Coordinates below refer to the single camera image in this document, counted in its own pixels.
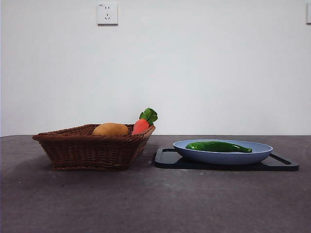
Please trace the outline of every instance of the black tray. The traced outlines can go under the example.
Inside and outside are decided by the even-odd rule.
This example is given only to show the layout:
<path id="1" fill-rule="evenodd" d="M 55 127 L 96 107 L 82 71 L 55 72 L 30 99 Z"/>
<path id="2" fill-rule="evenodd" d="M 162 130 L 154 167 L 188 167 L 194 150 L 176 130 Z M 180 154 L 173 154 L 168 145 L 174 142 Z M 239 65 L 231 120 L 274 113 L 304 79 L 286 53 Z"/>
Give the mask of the black tray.
<path id="1" fill-rule="evenodd" d="M 270 154 L 260 163 L 249 165 L 214 165 L 200 163 L 183 158 L 173 148 L 160 148 L 155 156 L 155 166 L 160 168 L 200 169 L 200 170 L 234 170 L 234 171 L 297 171 L 299 164 L 276 155 Z"/>

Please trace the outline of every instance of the green chili pepper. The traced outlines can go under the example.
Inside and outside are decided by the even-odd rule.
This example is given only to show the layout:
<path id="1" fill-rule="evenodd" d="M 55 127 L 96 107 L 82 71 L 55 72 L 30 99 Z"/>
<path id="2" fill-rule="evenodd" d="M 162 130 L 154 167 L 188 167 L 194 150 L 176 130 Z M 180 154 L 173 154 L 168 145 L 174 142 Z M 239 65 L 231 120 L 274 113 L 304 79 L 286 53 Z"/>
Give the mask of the green chili pepper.
<path id="1" fill-rule="evenodd" d="M 236 144 L 219 142 L 219 141 L 207 141 L 207 142 L 192 142 L 186 146 L 186 149 L 190 150 L 202 150 L 210 152 L 244 152 L 251 153 L 251 148 L 245 148 Z"/>

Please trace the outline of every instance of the orange carrot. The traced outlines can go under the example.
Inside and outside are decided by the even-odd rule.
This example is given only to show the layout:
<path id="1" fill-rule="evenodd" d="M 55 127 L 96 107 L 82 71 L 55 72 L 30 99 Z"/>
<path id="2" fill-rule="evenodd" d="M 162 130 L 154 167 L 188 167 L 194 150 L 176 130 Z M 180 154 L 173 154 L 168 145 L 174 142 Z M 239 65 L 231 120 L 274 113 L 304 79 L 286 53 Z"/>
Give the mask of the orange carrot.
<path id="1" fill-rule="evenodd" d="M 140 114 L 139 120 L 136 121 L 132 135 L 142 133 L 149 126 L 154 125 L 153 122 L 157 120 L 157 113 L 151 109 L 147 108 L 143 113 Z"/>

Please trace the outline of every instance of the oval plate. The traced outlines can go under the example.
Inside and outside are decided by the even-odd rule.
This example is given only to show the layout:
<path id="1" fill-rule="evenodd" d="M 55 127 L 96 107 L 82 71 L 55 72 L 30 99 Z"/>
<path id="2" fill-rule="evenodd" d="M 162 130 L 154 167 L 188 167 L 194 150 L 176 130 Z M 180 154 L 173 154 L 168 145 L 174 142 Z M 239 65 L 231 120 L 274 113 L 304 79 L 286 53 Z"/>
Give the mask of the oval plate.
<path id="1" fill-rule="evenodd" d="M 251 153 L 242 152 L 210 152 L 200 150 L 190 150 L 185 147 L 192 142 L 207 142 L 207 141 L 219 141 L 236 144 L 246 148 L 252 148 Z M 220 140 L 220 139 L 197 139 L 197 140 L 185 140 L 173 143 L 175 150 L 183 157 L 198 162 L 218 164 L 218 165 L 246 165 L 258 163 L 266 159 L 273 148 L 266 144 L 256 142 L 245 142 L 235 140 Z"/>

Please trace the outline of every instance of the wicker basket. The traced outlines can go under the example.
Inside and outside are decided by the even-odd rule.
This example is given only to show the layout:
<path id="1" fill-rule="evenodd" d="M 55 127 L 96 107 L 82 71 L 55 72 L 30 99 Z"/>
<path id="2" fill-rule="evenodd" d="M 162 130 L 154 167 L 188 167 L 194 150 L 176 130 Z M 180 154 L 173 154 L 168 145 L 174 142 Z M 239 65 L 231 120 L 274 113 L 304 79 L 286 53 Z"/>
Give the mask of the wicker basket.
<path id="1" fill-rule="evenodd" d="M 127 170 L 143 151 L 155 126 L 131 135 L 134 125 L 125 125 L 127 136 L 93 136 L 99 124 L 88 124 L 39 133 L 33 139 L 40 143 L 56 170 Z"/>

